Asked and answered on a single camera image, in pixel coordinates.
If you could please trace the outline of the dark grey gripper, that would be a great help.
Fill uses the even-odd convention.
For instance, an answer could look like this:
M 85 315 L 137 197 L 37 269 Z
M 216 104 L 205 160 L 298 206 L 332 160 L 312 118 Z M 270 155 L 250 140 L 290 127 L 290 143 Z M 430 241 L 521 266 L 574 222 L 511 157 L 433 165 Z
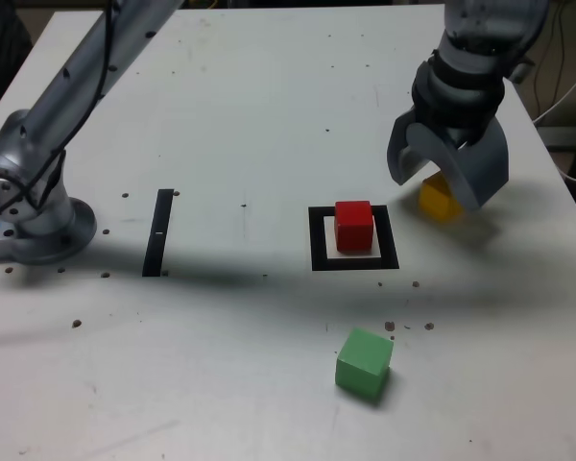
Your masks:
M 429 161 L 463 209 L 480 209 L 509 179 L 508 145 L 496 118 L 476 125 L 418 122 L 415 109 L 406 111 L 395 121 L 387 149 L 391 177 L 403 185 Z

